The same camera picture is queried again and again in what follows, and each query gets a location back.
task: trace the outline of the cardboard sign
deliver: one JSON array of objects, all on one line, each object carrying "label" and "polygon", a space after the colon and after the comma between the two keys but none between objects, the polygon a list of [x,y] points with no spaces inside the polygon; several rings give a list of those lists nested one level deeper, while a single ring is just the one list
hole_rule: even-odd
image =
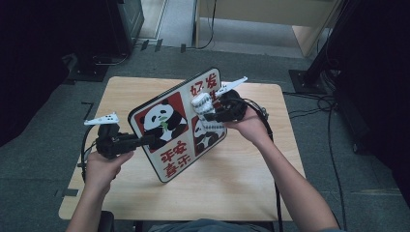
[{"label": "cardboard sign", "polygon": [[134,133],[153,134],[157,142],[143,146],[158,177],[169,182],[226,137],[226,129],[205,131],[191,100],[209,93],[213,103],[220,71],[210,69],[145,102],[129,115]]}]

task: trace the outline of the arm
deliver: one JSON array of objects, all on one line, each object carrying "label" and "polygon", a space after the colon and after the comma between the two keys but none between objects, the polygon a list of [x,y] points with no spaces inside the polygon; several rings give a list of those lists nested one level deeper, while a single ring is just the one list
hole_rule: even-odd
[{"label": "arm", "polygon": [[97,231],[103,207],[112,179],[120,172],[121,165],[129,160],[133,152],[116,159],[106,159],[94,152],[87,161],[84,191],[75,208],[67,231]]},{"label": "arm", "polygon": [[301,231],[338,228],[326,201],[272,142],[254,110],[248,108],[243,121],[225,123],[225,126],[238,130],[260,151],[278,185],[290,216]]}]

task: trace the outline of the gray carpet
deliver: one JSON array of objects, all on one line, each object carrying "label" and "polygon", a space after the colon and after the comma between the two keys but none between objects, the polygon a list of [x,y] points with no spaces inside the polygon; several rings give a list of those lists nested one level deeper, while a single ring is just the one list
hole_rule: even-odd
[{"label": "gray carpet", "polygon": [[[88,105],[95,115],[111,76],[185,79],[220,69],[222,80],[247,76],[249,82],[275,83],[293,92],[289,69],[306,70],[306,59],[247,55],[217,51],[153,47],[136,48],[129,59],[109,68],[102,83],[61,85],[33,118],[24,133],[0,148],[0,231],[64,231],[68,222],[58,217],[62,198],[78,159],[85,132]],[[315,100],[285,96],[288,111],[316,108]],[[343,221],[337,179],[328,146],[328,118],[318,112],[291,120],[307,179],[323,194],[341,224]],[[349,231],[410,231],[410,211],[396,190],[391,172],[373,156],[352,152],[349,130],[342,116],[332,114],[331,135],[336,168],[344,193]],[[117,231],[132,231],[131,221],[116,221]],[[285,231],[297,231],[286,222]]]}]

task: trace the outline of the panda face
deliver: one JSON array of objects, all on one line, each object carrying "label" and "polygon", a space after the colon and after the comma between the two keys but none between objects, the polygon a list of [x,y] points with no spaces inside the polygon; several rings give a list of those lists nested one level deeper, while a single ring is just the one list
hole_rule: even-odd
[{"label": "panda face", "polygon": [[202,122],[200,120],[198,120],[196,122],[195,130],[193,131],[193,135],[195,137],[199,137],[200,135],[203,135],[205,133],[206,133],[206,131],[205,131],[203,125],[202,125]]},{"label": "panda face", "polygon": [[163,124],[172,116],[174,109],[169,104],[157,104],[144,117],[144,129],[151,130],[163,127]]}]

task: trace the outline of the panda illustration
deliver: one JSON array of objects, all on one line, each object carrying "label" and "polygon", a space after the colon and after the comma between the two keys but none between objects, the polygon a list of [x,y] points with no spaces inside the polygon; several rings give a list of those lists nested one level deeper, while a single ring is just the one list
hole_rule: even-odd
[{"label": "panda illustration", "polygon": [[193,131],[196,155],[201,154],[206,148],[212,146],[223,135],[223,131],[205,131],[202,122],[198,119]]},{"label": "panda illustration", "polygon": [[168,100],[152,107],[145,116],[139,119],[144,126],[144,135],[154,135],[156,142],[150,145],[150,150],[157,150],[168,141],[178,137],[187,128],[187,120],[175,111]]}]

